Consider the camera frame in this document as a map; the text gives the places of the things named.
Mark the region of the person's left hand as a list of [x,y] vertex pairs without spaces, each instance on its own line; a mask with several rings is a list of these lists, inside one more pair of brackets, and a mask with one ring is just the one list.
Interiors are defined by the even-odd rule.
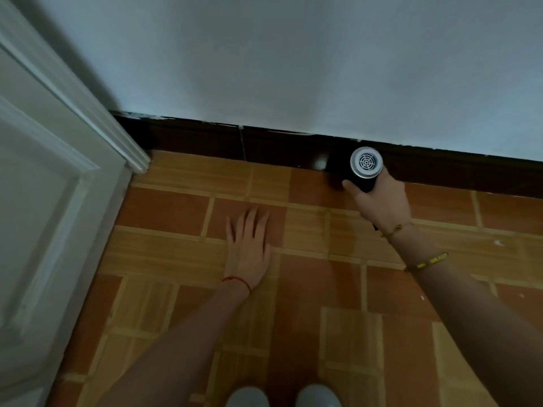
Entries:
[[269,213],[261,214],[258,210],[258,241],[253,245],[244,245],[244,221],[247,211],[232,220],[235,231],[235,244],[227,246],[227,260],[223,282],[238,282],[252,292],[268,271],[272,256],[272,246],[267,240]]

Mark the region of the person's right hand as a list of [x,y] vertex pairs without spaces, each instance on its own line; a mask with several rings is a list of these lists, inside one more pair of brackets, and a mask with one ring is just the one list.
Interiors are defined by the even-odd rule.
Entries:
[[366,199],[354,199],[361,216],[391,240],[398,232],[411,226],[411,208],[404,183],[396,180],[384,167],[373,190]]

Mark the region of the black hair dryer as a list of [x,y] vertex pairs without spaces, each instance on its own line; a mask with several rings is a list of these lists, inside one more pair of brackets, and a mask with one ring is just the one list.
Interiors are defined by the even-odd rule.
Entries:
[[342,179],[349,180],[364,193],[373,190],[384,167],[381,154],[368,146],[343,150],[338,163]]

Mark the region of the person's right forearm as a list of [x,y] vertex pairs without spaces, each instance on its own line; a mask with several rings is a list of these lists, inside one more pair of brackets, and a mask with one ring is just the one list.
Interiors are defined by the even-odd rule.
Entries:
[[413,224],[387,240],[500,407],[543,407],[543,333],[462,273]]

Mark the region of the person's left forearm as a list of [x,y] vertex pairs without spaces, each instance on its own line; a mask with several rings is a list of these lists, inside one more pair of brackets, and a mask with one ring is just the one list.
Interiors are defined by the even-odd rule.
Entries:
[[96,407],[184,407],[229,319],[248,296],[240,283],[222,282],[203,306],[158,338]]

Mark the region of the dark wooden baseboard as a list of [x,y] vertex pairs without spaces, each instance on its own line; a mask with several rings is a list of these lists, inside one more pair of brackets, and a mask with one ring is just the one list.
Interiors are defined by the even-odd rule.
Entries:
[[233,159],[338,175],[350,153],[369,146],[400,181],[543,199],[543,162],[368,140],[111,110],[129,136],[153,150]]

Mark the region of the white shoe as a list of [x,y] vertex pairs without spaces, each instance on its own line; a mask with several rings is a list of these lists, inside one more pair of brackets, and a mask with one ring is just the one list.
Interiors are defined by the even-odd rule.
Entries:
[[245,386],[235,390],[224,407],[270,407],[266,393],[258,387]]
[[343,407],[343,404],[328,386],[309,384],[297,393],[294,407]]

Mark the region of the white panelled door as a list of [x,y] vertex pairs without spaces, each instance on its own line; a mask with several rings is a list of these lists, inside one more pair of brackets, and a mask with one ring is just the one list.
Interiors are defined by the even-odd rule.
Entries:
[[43,407],[146,153],[0,0],[0,407]]

